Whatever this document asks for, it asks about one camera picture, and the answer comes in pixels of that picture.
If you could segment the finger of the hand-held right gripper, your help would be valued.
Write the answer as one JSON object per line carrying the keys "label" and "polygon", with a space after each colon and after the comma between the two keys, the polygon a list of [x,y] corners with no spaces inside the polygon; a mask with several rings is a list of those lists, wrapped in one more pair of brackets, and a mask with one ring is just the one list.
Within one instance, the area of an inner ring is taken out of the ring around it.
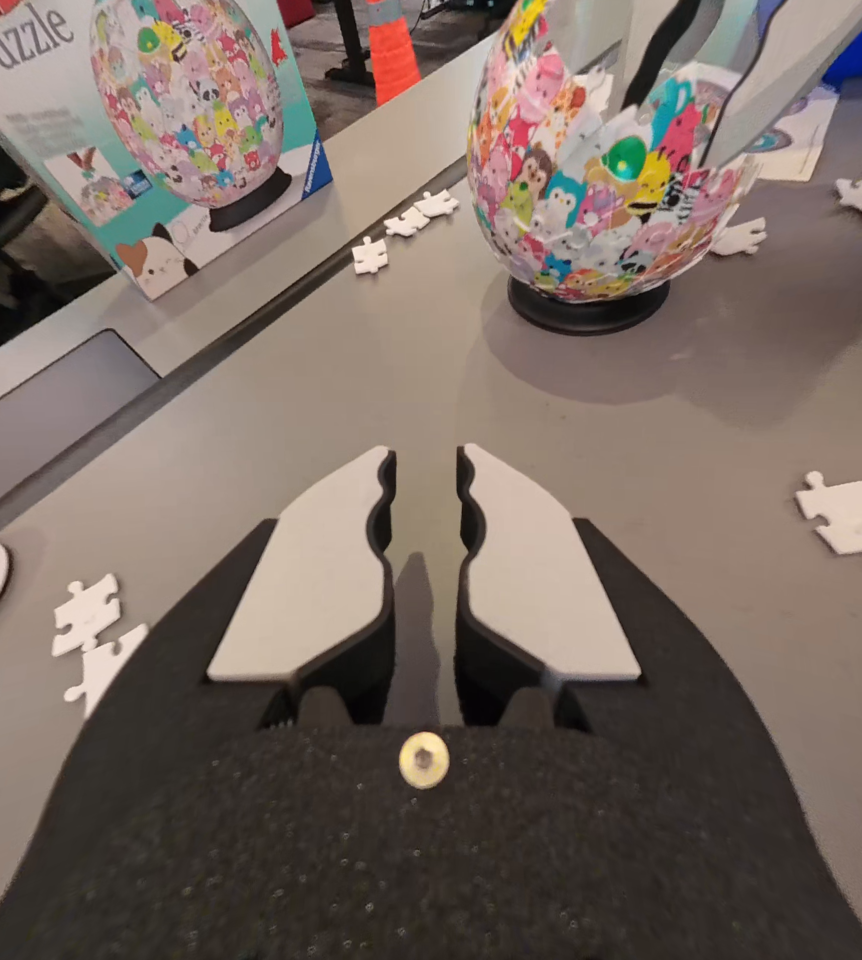
{"label": "finger of the hand-held right gripper", "polygon": [[862,1],[781,2],[722,107],[701,158],[719,168],[744,153],[862,30]]}
{"label": "finger of the hand-held right gripper", "polygon": [[603,114],[643,104],[700,6],[700,1],[575,2],[578,65],[603,67]]}

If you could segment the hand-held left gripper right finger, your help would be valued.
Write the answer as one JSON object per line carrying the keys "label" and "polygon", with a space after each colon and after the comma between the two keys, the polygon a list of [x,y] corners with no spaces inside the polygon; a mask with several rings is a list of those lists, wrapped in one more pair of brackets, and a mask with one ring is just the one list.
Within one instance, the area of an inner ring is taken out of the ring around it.
{"label": "hand-held left gripper right finger", "polygon": [[547,685],[635,682],[642,668],[570,512],[468,442],[458,449],[461,620]]}

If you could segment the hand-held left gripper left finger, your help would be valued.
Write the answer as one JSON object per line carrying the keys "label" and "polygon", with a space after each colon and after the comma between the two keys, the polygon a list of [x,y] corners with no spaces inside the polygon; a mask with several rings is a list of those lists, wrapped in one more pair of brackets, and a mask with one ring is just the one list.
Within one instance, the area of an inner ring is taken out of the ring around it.
{"label": "hand-held left gripper left finger", "polygon": [[395,452],[374,446],[281,512],[209,664],[216,683],[295,682],[375,627],[392,578]]}

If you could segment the colourful puzzle ball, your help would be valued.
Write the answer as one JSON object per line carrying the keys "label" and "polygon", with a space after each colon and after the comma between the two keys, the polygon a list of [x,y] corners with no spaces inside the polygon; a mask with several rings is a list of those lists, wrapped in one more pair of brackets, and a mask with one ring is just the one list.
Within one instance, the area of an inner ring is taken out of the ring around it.
{"label": "colourful puzzle ball", "polygon": [[720,23],[679,41],[641,106],[603,113],[604,69],[578,65],[574,4],[512,3],[477,84],[466,160],[475,217],[511,277],[587,303],[704,258],[759,165],[745,151],[701,166],[743,75]]}

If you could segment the black ball stand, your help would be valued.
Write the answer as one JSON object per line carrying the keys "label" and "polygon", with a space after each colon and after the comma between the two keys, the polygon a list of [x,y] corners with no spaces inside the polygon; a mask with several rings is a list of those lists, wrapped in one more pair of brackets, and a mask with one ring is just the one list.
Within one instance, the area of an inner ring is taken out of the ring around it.
{"label": "black ball stand", "polygon": [[571,337],[594,337],[630,330],[652,318],[672,289],[665,281],[639,294],[588,302],[565,302],[518,279],[508,281],[511,308],[540,330]]}

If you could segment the puzzle instruction leaflet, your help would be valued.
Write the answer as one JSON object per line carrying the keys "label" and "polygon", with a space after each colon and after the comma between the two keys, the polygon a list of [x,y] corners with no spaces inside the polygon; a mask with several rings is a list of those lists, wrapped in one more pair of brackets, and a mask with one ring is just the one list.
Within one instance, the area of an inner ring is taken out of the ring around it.
{"label": "puzzle instruction leaflet", "polygon": [[821,156],[824,139],[839,102],[834,88],[821,84],[793,102],[749,146],[761,180],[807,183]]}

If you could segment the teal puzzle box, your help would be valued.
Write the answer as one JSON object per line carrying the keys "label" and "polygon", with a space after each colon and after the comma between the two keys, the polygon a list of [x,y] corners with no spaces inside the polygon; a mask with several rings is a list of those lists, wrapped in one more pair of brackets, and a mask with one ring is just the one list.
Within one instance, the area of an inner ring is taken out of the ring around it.
{"label": "teal puzzle box", "polygon": [[151,302],[332,182],[273,1],[0,2],[0,139]]}

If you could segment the orange plastic object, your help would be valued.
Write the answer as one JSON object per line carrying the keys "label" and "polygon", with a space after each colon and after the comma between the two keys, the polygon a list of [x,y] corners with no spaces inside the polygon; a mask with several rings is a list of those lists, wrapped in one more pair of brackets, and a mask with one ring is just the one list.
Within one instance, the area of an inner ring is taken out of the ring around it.
{"label": "orange plastic object", "polygon": [[367,1],[367,28],[377,106],[421,80],[411,30],[400,1]]}

